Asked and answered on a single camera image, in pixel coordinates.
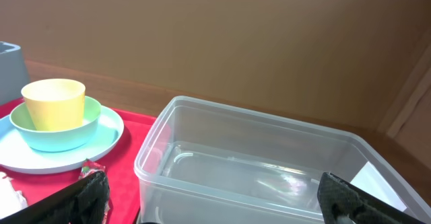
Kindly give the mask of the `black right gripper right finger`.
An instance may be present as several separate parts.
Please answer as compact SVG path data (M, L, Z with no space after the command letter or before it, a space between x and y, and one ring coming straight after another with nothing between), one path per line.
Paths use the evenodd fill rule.
M329 172L321 176L317 200L325 224L424 224Z

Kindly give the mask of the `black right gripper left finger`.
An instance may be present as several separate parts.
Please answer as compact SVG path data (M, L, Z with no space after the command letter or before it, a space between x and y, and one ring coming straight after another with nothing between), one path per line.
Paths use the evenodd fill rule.
M101 224L110 197L106 174L94 172L1 220L1 224Z

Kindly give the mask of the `white napkin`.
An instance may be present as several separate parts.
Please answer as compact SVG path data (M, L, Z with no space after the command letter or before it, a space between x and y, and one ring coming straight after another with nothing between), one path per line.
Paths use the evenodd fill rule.
M0 218L4 219L28 206L22 192L15 190L11 184L11 178L1 172L0 187Z

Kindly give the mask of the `red snack wrapper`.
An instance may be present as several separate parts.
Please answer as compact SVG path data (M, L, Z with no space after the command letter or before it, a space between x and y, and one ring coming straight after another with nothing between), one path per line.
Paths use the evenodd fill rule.
M105 172L106 167L95 162L95 161L91 161L89 159L86 159L81 167L81 171L79 174L79 180L83 179L87 176L89 176L90 174L93 174L95 172L101 171L101 172ZM107 220L108 220L108 213L110 210L110 206L109 206L109 201L106 202L105 207L104 207L104 217L102 220L102 224L106 224Z

